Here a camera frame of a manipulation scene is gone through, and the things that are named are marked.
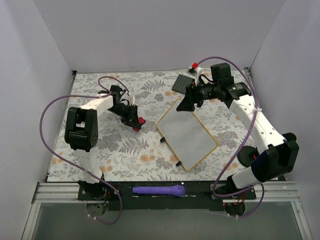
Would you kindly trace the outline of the red black felt eraser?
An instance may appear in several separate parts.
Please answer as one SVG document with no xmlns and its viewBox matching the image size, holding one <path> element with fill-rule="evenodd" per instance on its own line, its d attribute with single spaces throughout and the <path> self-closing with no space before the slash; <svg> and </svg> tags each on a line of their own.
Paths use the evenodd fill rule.
<svg viewBox="0 0 320 240">
<path fill-rule="evenodd" d="M 142 117 L 139 117 L 138 122 L 134 124 L 134 127 L 133 127 L 134 131 L 139 132 L 145 123 L 146 123 L 146 120 Z"/>
</svg>

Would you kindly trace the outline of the yellow framed small whiteboard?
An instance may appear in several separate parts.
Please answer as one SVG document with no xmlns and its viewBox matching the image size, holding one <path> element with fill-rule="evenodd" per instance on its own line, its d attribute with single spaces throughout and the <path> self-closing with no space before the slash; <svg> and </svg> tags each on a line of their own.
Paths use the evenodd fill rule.
<svg viewBox="0 0 320 240">
<path fill-rule="evenodd" d="M 181 102 L 177 98 L 155 126 L 189 172 L 218 147 L 218 142 L 194 112 L 177 111 Z"/>
</svg>

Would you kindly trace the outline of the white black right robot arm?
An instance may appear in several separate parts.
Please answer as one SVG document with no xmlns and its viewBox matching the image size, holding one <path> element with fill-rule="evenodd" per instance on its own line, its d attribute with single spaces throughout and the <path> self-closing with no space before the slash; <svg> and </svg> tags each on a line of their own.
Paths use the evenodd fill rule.
<svg viewBox="0 0 320 240">
<path fill-rule="evenodd" d="M 230 175 L 225 185 L 213 186 L 212 193 L 218 198 L 237 199 L 248 187 L 264 183 L 290 173 L 295 165 L 299 146 L 297 137 L 291 133 L 280 134 L 258 107 L 253 91 L 244 82 L 236 83 L 228 63 L 210 67 L 212 80 L 201 79 L 202 69 L 192 64 L 187 73 L 194 77 L 185 90 L 178 112 L 193 112 L 205 100 L 218 99 L 242 122 L 255 146 L 241 144 L 236 152 L 238 161 L 245 169 Z"/>
</svg>

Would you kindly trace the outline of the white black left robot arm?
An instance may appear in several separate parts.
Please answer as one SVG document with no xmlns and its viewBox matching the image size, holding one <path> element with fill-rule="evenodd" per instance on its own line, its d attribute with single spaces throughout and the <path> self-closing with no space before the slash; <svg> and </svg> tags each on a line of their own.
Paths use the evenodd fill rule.
<svg viewBox="0 0 320 240">
<path fill-rule="evenodd" d="M 64 140 L 74 150 L 79 165 L 88 171 L 78 184 L 95 200 L 103 199 L 107 193 L 107 188 L 91 176 L 91 174 L 98 178 L 103 176 L 98 160 L 94 156 L 94 147 L 99 138 L 99 116 L 110 111 L 120 117 L 122 124 L 136 132 L 139 132 L 146 123 L 145 119 L 138 116 L 138 106 L 134 104 L 134 98 L 131 96 L 129 99 L 122 98 L 125 93 L 126 90 L 120 86 L 112 85 L 110 90 L 99 91 L 97 98 L 85 105 L 70 107 L 67 111 Z"/>
</svg>

